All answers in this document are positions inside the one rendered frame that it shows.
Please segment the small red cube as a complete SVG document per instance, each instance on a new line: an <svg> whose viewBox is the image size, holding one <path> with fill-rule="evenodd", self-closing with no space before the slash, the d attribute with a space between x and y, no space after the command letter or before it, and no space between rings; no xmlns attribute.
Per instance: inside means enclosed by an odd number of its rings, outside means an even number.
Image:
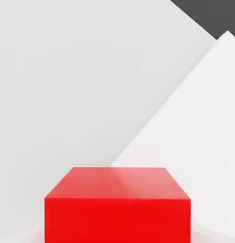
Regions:
<svg viewBox="0 0 235 243"><path fill-rule="evenodd" d="M165 168L72 168L45 197L45 243L190 243L190 214Z"/></svg>

